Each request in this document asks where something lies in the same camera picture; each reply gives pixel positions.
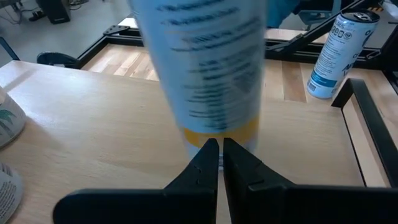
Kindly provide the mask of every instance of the wooden surface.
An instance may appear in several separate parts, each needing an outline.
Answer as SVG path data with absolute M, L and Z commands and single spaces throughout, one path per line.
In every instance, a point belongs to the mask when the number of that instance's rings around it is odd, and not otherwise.
M 129 26 L 132 28 L 138 28 L 136 20 L 134 18 L 125 18 L 119 23 L 121 26 Z M 267 29 L 264 34 L 264 38 L 277 39 L 277 40 L 291 40 L 299 34 L 305 34 L 307 31 L 304 30 L 288 30 L 288 29 Z M 328 38 L 328 34 L 325 34 L 314 40 L 314 43 L 325 43 Z
M 296 101 L 317 105 L 330 105 L 332 100 L 320 100 L 311 96 L 306 83 L 313 71 L 314 64 L 282 62 L 275 60 L 264 61 L 264 88 L 263 95 L 268 100 Z M 85 70 L 100 72 L 125 77 L 143 78 L 147 80 L 159 80 L 150 56 L 142 47 L 131 47 L 122 45 L 108 45 L 86 66 Z M 390 131 L 396 146 L 398 147 L 398 96 L 392 89 L 380 71 L 352 69 L 347 78 L 361 78 L 366 82 L 371 96 L 375 101 L 380 114 Z M 355 123 L 360 120 L 358 107 L 350 114 L 354 125 L 350 129 L 354 133 L 354 146 L 364 150 L 365 156 L 360 158 L 364 175 L 367 177 L 369 186 L 389 186 L 383 169 L 380 169 L 379 158 L 369 157 L 375 155 L 374 144 L 368 135 L 368 130 L 363 123 Z
M 55 203 L 81 188 L 162 188 L 187 165 L 158 82 L 10 62 L 0 85 L 28 116 L 0 152 L 24 198 L 11 223 L 51 223 Z M 264 99 L 256 155 L 298 184 L 362 185 L 341 112 Z M 218 223 L 230 223 L 222 175 Z
M 351 97 L 343 111 L 366 186 L 390 187 L 386 171 L 355 96 Z

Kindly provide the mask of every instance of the wooden plank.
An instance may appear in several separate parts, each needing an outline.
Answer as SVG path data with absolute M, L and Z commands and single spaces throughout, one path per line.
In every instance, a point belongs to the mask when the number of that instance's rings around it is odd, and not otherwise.
M 291 40 L 299 34 L 305 34 L 304 30 L 288 30 L 288 29 L 267 29 L 264 35 L 267 39 Z M 324 44 L 328 39 L 328 34 L 321 36 L 313 41 L 313 43 Z
M 265 60 L 264 68 L 265 81 L 263 95 L 273 100 L 284 100 L 282 62 L 275 60 Z
M 11 62 L 0 85 L 29 117 L 0 152 L 24 181 L 11 223 L 51 223 L 55 203 L 81 188 L 162 188 L 187 165 L 159 82 Z M 260 159 L 298 184 L 362 185 L 338 108 L 264 101 Z M 219 206 L 217 222 L 230 223 L 225 198 Z
M 284 99 L 289 101 L 307 102 L 303 77 L 299 63 L 282 62 Z
M 343 112 L 366 185 L 390 187 L 379 154 L 354 96 L 347 102 Z

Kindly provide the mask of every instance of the black bracket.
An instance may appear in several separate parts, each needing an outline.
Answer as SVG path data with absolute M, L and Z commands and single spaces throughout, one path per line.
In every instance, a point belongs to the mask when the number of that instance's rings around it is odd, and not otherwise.
M 78 190 L 57 203 L 54 223 L 215 224 L 219 153 L 217 141 L 209 139 L 161 190 Z
M 128 30 L 130 29 L 129 26 L 117 26 L 113 25 L 109 27 L 105 32 L 103 32 L 104 35 L 112 35 L 112 34 L 117 34 L 121 31 Z
M 0 45 L 2 45 L 4 50 L 6 50 L 6 52 L 10 55 L 10 57 L 13 60 L 19 60 L 19 57 L 17 56 L 17 54 L 15 54 L 13 49 L 10 47 L 10 45 L 8 45 L 8 43 L 6 42 L 6 40 L 3 37 L 0 37 Z

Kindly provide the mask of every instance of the wooden table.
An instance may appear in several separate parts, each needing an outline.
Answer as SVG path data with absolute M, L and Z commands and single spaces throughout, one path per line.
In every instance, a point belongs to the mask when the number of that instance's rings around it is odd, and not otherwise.
M 77 189 L 162 188 L 188 163 L 159 82 L 14 61 L 0 85 L 29 118 L 0 152 L 25 184 L 11 223 L 51 223 Z M 363 185 L 341 111 L 325 104 L 264 96 L 255 154 L 298 184 Z M 218 193 L 217 222 L 230 223 L 222 174 Z

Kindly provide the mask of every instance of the blue object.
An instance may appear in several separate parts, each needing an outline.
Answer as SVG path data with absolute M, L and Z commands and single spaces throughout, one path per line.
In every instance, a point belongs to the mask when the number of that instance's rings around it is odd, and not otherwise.
M 267 27 L 278 28 L 284 19 L 300 4 L 300 0 L 268 1 Z

